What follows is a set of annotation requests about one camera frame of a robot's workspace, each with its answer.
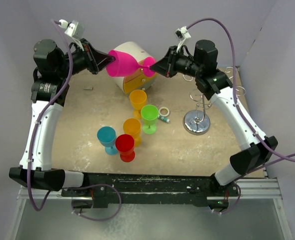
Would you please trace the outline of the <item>pink plastic wine glass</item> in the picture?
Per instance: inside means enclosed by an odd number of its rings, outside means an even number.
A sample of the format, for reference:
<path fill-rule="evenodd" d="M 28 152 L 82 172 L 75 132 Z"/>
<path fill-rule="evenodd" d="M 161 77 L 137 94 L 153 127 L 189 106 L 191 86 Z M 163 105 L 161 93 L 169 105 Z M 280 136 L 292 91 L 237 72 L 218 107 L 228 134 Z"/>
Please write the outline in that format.
<path fill-rule="evenodd" d="M 156 73 L 150 69 L 156 63 L 156 60 L 151 56 L 145 58 L 143 64 L 139 64 L 132 55 L 122 51 L 111 50 L 108 54 L 114 57 L 114 61 L 106 67 L 110 77 L 127 77 L 138 69 L 142 69 L 146 77 L 152 77 Z"/>

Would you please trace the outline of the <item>blue plastic wine glass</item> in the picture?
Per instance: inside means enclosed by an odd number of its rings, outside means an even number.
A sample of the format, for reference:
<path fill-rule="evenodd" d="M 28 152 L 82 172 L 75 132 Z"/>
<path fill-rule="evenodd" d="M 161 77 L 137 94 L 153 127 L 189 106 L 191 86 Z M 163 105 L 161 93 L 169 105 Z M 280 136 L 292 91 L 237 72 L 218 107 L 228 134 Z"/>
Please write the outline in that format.
<path fill-rule="evenodd" d="M 110 126 L 103 126 L 97 131 L 97 139 L 104 146 L 108 155 L 112 156 L 119 153 L 115 145 L 116 138 L 116 131 Z"/>

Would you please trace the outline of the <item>red plastic wine glass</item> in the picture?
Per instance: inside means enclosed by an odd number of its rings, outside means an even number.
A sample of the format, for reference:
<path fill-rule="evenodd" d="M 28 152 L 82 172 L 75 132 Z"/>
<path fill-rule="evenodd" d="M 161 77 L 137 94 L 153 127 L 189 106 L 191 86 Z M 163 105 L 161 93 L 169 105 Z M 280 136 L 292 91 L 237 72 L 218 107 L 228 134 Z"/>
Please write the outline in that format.
<path fill-rule="evenodd" d="M 123 162 L 129 163 L 134 160 L 136 156 L 134 151 L 135 140 L 131 135 L 122 134 L 118 136 L 115 141 L 115 146 Z"/>

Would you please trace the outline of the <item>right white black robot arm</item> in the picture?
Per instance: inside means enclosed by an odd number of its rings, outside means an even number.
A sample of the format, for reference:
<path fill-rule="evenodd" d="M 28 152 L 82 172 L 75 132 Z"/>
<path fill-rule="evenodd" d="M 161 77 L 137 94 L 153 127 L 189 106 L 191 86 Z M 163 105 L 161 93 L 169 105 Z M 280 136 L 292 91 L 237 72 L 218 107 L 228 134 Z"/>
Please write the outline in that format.
<path fill-rule="evenodd" d="M 207 100 L 220 109 L 232 129 L 240 152 L 232 155 L 229 164 L 217 171 L 210 183 L 210 191 L 221 196 L 228 184 L 265 164 L 275 150 L 278 141 L 268 137 L 252 120 L 242 103 L 234 96 L 233 84 L 228 76 L 217 68 L 218 50 L 210 40 L 199 40 L 194 54 L 184 55 L 176 46 L 169 47 L 166 55 L 150 66 L 150 70 L 166 78 L 177 73 L 195 78 L 197 89 Z"/>

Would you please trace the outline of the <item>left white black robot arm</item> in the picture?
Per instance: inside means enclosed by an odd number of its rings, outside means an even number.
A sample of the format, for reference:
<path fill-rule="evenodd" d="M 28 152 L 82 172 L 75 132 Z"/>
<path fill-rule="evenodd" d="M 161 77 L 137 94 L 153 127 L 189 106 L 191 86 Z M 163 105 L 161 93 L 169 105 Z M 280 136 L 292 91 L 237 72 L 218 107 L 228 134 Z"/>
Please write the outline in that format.
<path fill-rule="evenodd" d="M 38 41 L 34 47 L 34 83 L 31 87 L 32 118 L 24 153 L 9 177 L 24 187 L 59 191 L 72 188 L 79 196 L 90 192 L 82 172 L 54 169 L 52 148 L 56 126 L 65 105 L 69 80 L 83 70 L 96 75 L 115 61 L 86 40 L 72 42 L 63 52 L 52 39 Z"/>

